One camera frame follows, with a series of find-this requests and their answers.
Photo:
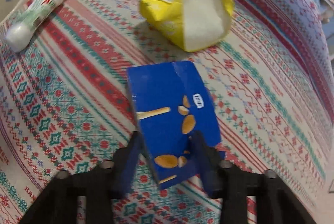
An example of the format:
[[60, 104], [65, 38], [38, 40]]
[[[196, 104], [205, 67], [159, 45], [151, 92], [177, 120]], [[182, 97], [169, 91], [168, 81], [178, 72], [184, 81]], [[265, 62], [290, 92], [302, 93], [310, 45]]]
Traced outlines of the patterned red green bed cover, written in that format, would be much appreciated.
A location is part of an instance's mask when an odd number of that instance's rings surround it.
[[314, 223], [320, 0], [1, 0], [1, 223]]

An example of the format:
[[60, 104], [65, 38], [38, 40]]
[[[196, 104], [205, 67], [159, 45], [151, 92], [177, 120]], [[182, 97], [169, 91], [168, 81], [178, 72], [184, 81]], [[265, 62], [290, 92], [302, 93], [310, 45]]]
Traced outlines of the white bottle near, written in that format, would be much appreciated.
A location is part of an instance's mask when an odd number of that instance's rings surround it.
[[64, 0], [34, 0], [6, 32], [5, 42], [16, 53], [25, 49], [38, 27]]

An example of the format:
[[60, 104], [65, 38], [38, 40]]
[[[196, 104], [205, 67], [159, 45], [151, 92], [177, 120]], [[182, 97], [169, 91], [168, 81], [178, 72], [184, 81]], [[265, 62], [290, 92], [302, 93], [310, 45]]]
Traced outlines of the yellow crumpled paper bag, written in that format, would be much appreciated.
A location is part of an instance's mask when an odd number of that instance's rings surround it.
[[142, 17], [186, 52], [216, 45], [232, 25], [234, 0], [140, 0]]

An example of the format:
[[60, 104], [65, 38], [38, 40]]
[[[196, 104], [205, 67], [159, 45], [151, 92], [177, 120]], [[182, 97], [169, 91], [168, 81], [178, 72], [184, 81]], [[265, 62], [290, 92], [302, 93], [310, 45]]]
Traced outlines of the dark blue snack box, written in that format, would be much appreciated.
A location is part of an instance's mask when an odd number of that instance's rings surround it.
[[160, 189], [198, 174], [189, 137], [200, 131], [209, 147], [221, 142], [215, 107], [190, 61], [129, 67], [127, 88], [144, 154]]

